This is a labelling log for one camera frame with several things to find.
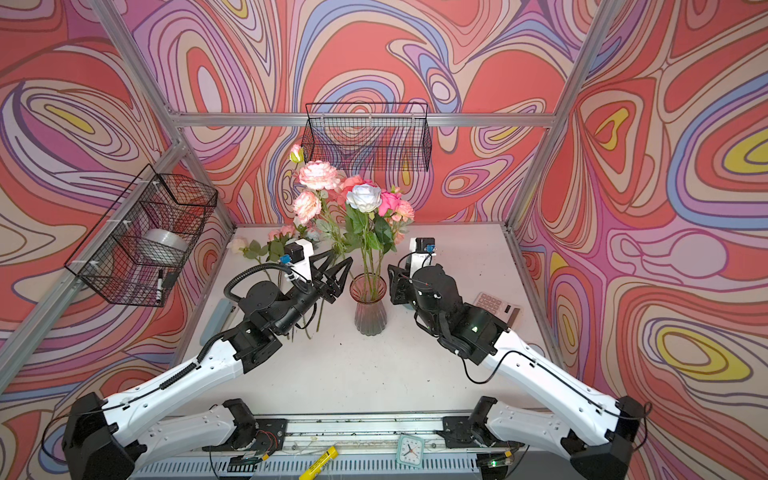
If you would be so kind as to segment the pink glass vase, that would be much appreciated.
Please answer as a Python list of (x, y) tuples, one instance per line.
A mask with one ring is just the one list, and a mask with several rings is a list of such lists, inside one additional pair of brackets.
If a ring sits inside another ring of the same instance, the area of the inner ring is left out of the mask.
[(354, 325), (365, 336), (376, 336), (387, 325), (384, 297), (387, 285), (381, 277), (357, 275), (350, 285), (350, 295), (356, 303)]

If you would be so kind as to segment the light pink carnation stem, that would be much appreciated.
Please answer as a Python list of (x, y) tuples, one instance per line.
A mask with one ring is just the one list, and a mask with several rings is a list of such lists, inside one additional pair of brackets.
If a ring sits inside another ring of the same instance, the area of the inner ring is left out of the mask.
[(415, 219), (415, 210), (409, 201), (402, 198), (399, 187), (393, 187), (390, 193), (397, 200), (397, 205), (390, 214), (389, 224), (392, 227), (394, 242), (398, 245), (404, 240), (408, 226)]

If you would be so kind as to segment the dark pink rose stem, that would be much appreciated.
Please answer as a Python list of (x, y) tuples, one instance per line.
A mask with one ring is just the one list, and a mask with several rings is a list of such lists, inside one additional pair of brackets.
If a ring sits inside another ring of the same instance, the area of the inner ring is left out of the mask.
[(394, 191), (382, 191), (380, 195), (381, 203), (378, 207), (378, 215), (386, 217), (387, 215), (397, 215), (401, 204), (401, 193)]

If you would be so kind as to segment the salmon pink rose stem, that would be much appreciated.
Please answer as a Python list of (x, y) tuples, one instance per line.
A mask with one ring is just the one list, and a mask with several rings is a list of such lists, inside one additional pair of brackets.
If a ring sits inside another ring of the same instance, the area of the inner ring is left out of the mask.
[(347, 177), (341, 181), (339, 186), (334, 190), (334, 198), (337, 204), (342, 208), (346, 208), (347, 195), (358, 185), (373, 185), (373, 182), (368, 179), (362, 178), (360, 175)]

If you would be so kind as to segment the large pink carnation stem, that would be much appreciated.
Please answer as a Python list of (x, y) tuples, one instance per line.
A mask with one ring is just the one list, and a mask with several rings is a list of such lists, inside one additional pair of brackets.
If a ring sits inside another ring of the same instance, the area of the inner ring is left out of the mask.
[(338, 195), (342, 178), (328, 162), (308, 161), (304, 148), (294, 144), (289, 161), (296, 165), (296, 181), (302, 188), (293, 200), (294, 224), (313, 242), (328, 241), (338, 259), (346, 257), (343, 222)]

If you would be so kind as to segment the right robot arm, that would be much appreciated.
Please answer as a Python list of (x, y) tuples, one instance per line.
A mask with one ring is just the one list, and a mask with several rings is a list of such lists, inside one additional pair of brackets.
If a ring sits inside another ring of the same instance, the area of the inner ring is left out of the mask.
[(614, 398), (561, 369), (522, 340), (509, 323), (465, 302), (441, 265), (409, 273), (387, 269), (390, 300), (409, 304), (416, 325), (463, 365), (507, 378), (546, 407), (512, 407), (483, 396), (467, 417), (446, 417), (440, 435), (449, 448), (530, 446), (567, 460), (585, 479), (623, 479), (638, 431), (650, 408), (630, 396)]

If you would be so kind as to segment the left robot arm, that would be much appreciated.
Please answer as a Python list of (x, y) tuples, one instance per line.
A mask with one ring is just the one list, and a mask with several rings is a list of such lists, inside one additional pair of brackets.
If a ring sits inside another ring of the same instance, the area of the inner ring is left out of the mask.
[(224, 296), (243, 314), (190, 360), (123, 392), (100, 398), (87, 394), (72, 406), (61, 446), (73, 479), (128, 479), (144, 466), (199, 448), (250, 447), (261, 430), (241, 399), (226, 400), (202, 413), (174, 411), (196, 397), (241, 377), (269, 360), (281, 339), (344, 292), (353, 265), (332, 250), (246, 269), (224, 287)]

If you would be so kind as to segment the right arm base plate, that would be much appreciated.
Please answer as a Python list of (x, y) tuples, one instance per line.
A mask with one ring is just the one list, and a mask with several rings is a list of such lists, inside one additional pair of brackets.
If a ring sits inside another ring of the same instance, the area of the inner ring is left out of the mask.
[(485, 426), (480, 425), (469, 416), (445, 416), (442, 418), (442, 429), (437, 430), (449, 449), (460, 448), (503, 448), (516, 450), (524, 444), (515, 441), (504, 441), (496, 438)]

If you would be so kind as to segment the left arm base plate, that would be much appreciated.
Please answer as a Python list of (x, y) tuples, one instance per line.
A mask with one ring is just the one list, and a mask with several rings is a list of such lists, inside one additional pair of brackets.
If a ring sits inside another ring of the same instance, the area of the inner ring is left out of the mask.
[(283, 449), (287, 436), (285, 418), (260, 418), (253, 426), (238, 428), (221, 445), (205, 446), (205, 452), (255, 452), (273, 454)]

